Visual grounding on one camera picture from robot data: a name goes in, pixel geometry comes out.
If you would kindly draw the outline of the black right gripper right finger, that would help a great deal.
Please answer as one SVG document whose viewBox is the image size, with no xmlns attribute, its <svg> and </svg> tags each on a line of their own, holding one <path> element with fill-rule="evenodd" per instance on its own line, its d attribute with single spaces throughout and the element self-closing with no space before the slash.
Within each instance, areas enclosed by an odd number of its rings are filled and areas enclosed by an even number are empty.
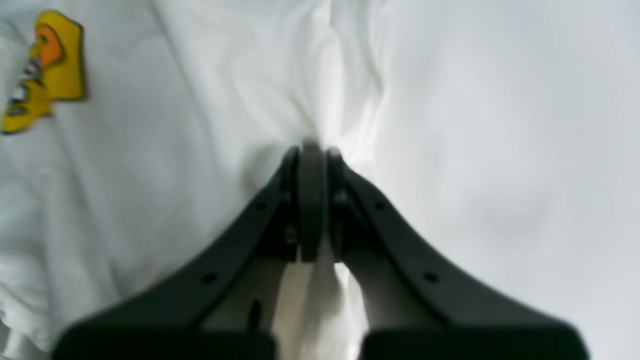
<svg viewBox="0 0 640 360">
<path fill-rule="evenodd" d="M 382 192 L 327 151 L 333 248 L 362 291 L 361 360 L 587 360 L 569 323 L 447 260 Z"/>
</svg>

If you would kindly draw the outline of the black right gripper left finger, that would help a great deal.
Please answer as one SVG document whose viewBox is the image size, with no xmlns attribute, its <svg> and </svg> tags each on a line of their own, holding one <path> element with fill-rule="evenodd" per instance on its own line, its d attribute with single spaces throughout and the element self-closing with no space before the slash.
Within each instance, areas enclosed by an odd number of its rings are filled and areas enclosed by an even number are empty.
<svg viewBox="0 0 640 360">
<path fill-rule="evenodd" d="M 317 260 L 326 166 L 293 146 L 214 243 L 141 294 L 74 325 L 54 360 L 276 360 L 270 327 L 287 264 Z"/>
</svg>

